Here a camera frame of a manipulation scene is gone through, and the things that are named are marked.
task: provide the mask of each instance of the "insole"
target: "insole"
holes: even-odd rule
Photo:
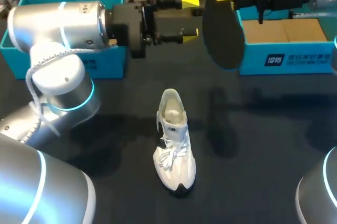
[[[231,2],[206,0],[202,28],[204,44],[213,61],[226,70],[238,68],[244,56],[245,39]]]
[[[182,125],[184,122],[183,115],[176,110],[165,111],[165,120],[173,125]]]

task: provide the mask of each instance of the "cyan box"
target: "cyan box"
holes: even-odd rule
[[[308,13],[307,7],[296,13]],[[237,19],[257,20],[256,7],[236,11]],[[265,20],[288,19],[289,11],[266,12]],[[332,73],[331,56],[337,33],[336,18],[319,18],[328,42],[248,43],[240,67],[241,75]]]
[[[101,1],[106,8],[123,4],[124,0],[20,0],[18,5],[46,4],[58,2]],[[0,51],[17,79],[25,79],[30,66],[29,55],[18,51],[11,42],[6,31]],[[112,47],[95,54],[79,54],[91,78],[93,79],[121,79],[124,76],[126,48]]]

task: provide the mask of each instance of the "black table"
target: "black table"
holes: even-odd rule
[[[195,25],[199,19],[160,22],[172,30]],[[31,98],[3,59],[0,73],[2,118]],[[240,77],[214,65],[202,39],[150,47],[147,59],[130,61],[124,80],[95,84],[99,114],[42,150],[92,178],[98,224],[298,224],[298,182],[337,139],[337,78]],[[163,188],[153,164],[155,115],[167,88],[183,100],[197,164],[186,199]]]

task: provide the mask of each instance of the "cable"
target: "cable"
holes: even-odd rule
[[[30,102],[29,105],[33,109],[35,114],[37,115],[37,119],[36,119],[34,125],[32,126],[31,130],[27,133],[27,135],[22,140],[20,140],[21,143],[26,143],[32,137],[32,135],[40,127],[41,121],[43,121],[43,123],[45,123],[46,126],[49,127],[52,130],[52,132],[54,132],[58,137],[60,136],[60,132],[43,115],[41,103],[39,101],[38,95],[36,94],[36,91],[35,91],[35,89],[33,87],[33,83],[32,83],[33,74],[37,70],[39,70],[42,66],[45,66],[45,64],[50,63],[51,61],[53,61],[55,59],[60,59],[62,57],[65,57],[65,56],[71,55],[71,54],[93,53],[95,51],[96,50],[92,50],[92,49],[71,49],[71,50],[68,50],[68,51],[60,52],[60,53],[54,54],[54,55],[52,55],[52,56],[50,56],[46,59],[43,59],[42,61],[35,64],[33,67],[31,67],[27,71],[27,73],[26,73],[26,85],[28,87],[28,90],[29,90],[30,94],[32,95],[32,98],[33,98],[33,101]]]

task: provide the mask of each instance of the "sneaker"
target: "sneaker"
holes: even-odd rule
[[[196,168],[186,112],[174,89],[165,90],[162,95],[157,130],[160,136],[153,154],[155,168],[163,184],[183,196],[192,189]]]

